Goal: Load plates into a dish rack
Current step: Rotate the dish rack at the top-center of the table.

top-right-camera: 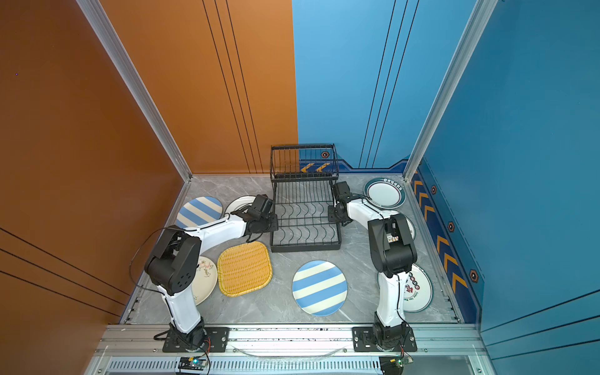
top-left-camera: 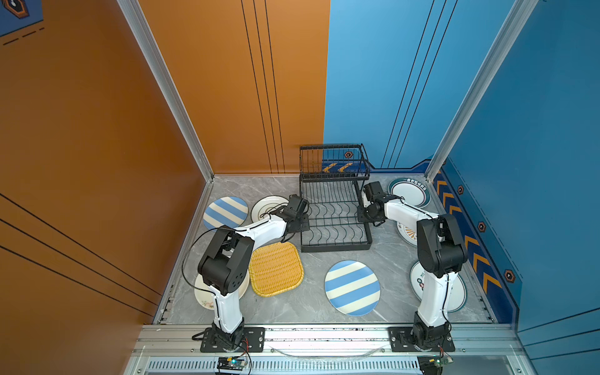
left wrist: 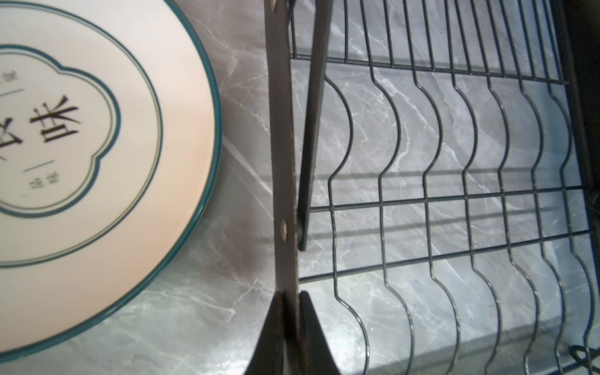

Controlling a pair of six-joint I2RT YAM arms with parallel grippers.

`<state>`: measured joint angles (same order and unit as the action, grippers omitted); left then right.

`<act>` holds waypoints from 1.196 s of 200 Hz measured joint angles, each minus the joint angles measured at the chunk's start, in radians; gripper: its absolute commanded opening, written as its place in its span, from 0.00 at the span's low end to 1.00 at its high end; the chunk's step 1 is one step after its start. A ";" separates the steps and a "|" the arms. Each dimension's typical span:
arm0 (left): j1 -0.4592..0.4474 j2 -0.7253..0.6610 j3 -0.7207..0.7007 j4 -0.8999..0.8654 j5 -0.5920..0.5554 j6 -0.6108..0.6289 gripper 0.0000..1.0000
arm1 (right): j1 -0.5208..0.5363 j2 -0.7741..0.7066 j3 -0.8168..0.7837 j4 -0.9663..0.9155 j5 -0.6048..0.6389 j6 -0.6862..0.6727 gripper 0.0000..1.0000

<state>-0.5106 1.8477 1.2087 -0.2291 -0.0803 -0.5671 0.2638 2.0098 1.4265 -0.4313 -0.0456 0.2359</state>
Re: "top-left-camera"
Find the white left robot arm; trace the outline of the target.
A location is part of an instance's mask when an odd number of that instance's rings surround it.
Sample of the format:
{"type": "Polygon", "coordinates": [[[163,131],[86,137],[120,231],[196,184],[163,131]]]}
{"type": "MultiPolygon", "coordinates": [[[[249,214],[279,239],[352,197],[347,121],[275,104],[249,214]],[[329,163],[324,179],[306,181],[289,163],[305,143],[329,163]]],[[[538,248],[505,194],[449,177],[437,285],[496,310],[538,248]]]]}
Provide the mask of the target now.
{"type": "Polygon", "coordinates": [[[214,326],[234,334],[243,325],[238,289],[248,272],[253,252],[309,229],[309,202],[290,195],[288,203],[267,212],[262,220],[243,227],[221,225],[214,229],[209,245],[198,264],[198,273],[209,287],[215,303],[214,326]]]}

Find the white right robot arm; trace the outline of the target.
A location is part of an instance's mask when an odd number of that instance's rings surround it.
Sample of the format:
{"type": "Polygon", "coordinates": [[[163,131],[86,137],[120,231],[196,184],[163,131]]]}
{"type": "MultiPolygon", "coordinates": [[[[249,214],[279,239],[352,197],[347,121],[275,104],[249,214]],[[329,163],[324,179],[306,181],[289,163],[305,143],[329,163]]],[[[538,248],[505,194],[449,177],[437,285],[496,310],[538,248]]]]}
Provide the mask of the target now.
{"type": "Polygon", "coordinates": [[[425,271],[416,322],[425,328],[449,329],[449,293],[468,260],[456,217],[411,206],[404,198],[385,193],[378,181],[364,185],[360,201],[362,222],[380,225],[393,220],[416,232],[417,258],[425,271]]]}

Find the white plate red characters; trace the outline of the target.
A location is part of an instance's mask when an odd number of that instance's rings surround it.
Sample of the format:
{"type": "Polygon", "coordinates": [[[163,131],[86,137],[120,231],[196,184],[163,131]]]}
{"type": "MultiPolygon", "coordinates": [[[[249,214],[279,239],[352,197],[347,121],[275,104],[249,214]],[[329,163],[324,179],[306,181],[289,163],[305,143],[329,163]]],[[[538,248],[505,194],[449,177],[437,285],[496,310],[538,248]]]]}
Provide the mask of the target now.
{"type": "MultiPolygon", "coordinates": [[[[414,295],[421,301],[428,282],[427,272],[420,262],[415,262],[409,272],[409,281],[414,295]]],[[[467,302],[467,289],[460,275],[456,276],[448,298],[446,309],[448,313],[454,313],[462,309],[467,302]]]]}

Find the yellow woven tray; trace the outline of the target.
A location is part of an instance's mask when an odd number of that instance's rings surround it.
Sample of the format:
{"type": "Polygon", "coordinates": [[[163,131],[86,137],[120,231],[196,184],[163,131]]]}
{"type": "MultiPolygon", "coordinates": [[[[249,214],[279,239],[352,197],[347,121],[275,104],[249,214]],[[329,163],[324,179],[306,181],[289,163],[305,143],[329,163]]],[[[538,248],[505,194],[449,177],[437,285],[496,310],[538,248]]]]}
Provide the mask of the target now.
{"type": "Polygon", "coordinates": [[[253,291],[263,298],[289,292],[304,280],[298,249],[290,242],[255,250],[248,271],[253,291]]]}

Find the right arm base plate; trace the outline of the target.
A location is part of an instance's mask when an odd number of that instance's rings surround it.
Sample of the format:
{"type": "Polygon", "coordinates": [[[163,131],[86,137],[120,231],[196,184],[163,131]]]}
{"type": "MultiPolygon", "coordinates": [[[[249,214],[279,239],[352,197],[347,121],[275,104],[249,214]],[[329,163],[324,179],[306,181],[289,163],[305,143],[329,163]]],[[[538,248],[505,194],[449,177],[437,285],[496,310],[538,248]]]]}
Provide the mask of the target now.
{"type": "Polygon", "coordinates": [[[387,329],[388,339],[394,353],[423,352],[454,353],[456,347],[448,327],[400,327],[387,329]]]}

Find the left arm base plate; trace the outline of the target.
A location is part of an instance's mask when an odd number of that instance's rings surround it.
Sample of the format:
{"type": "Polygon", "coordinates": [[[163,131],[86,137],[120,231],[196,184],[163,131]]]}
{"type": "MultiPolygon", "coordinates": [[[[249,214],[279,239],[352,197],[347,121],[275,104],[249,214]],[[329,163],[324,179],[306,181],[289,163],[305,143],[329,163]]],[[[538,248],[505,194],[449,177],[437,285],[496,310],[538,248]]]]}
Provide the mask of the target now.
{"type": "Polygon", "coordinates": [[[266,329],[264,327],[241,327],[227,334],[216,327],[203,332],[200,351],[202,353],[261,353],[264,349],[266,329]]]}

